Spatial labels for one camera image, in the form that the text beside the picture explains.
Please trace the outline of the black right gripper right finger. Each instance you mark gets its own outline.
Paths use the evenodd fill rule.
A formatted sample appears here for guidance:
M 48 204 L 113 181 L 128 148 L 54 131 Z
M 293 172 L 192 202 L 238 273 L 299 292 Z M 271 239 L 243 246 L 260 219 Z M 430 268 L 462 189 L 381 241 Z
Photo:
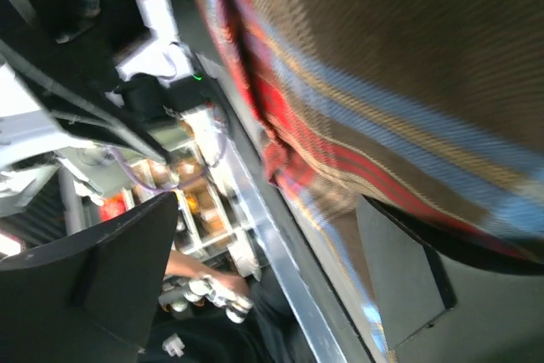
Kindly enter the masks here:
M 359 197 L 385 338 L 400 362 L 541 362 L 543 267 Z

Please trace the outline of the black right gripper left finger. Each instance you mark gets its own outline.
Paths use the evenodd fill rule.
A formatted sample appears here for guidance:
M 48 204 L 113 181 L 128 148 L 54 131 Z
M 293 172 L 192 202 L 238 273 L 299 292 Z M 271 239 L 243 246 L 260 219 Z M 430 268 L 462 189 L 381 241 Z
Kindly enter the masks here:
M 3 362 L 135 362 L 178 222 L 174 193 L 1 261 Z

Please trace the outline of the red brown plaid shirt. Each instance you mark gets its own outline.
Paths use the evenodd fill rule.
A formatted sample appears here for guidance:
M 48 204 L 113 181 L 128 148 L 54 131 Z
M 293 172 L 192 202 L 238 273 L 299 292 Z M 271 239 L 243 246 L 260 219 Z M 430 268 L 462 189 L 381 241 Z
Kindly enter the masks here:
M 195 0 L 276 187 L 370 305 L 359 197 L 543 267 L 543 0 Z

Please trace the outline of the person forearm in background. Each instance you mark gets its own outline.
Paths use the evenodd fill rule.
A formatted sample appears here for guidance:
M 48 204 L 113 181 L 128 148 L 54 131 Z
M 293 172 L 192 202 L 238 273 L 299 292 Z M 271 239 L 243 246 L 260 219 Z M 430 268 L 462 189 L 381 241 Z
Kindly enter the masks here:
M 249 299 L 249 286 L 241 276 L 212 269 L 198 259 L 178 251 L 169 253 L 165 274 L 207 281 L 217 297 L 221 296 L 229 300 Z

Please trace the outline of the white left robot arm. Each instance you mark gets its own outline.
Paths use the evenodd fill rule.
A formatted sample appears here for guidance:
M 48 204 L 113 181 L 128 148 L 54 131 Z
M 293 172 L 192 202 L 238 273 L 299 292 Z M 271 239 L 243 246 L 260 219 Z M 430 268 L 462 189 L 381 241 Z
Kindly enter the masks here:
M 152 129 L 206 95 L 192 77 L 121 78 L 146 18 L 141 0 L 1 0 L 1 61 L 25 99 L 2 121 L 3 167 L 83 142 L 172 162 Z

